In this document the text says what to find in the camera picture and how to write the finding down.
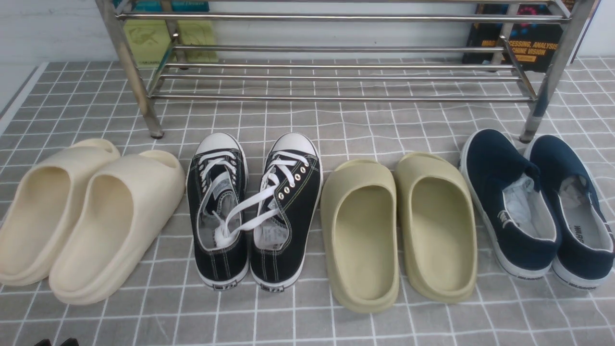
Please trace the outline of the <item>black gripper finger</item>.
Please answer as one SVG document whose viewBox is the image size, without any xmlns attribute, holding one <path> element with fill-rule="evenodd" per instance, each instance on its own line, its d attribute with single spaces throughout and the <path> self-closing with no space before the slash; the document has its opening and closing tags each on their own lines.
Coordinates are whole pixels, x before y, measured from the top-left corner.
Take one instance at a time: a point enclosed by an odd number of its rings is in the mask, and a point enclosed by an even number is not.
<svg viewBox="0 0 615 346">
<path fill-rule="evenodd" d="M 79 346 L 79 342 L 75 338 L 69 338 L 64 340 L 60 346 Z"/>
</svg>

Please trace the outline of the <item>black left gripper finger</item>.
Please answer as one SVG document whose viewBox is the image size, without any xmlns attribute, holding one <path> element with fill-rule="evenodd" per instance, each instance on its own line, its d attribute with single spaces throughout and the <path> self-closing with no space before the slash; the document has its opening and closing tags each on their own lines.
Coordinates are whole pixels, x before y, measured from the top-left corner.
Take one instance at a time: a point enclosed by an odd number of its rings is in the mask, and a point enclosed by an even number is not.
<svg viewBox="0 0 615 346">
<path fill-rule="evenodd" d="M 52 346 L 51 341 L 49 339 L 43 339 L 38 343 L 34 344 L 34 346 Z"/>
</svg>

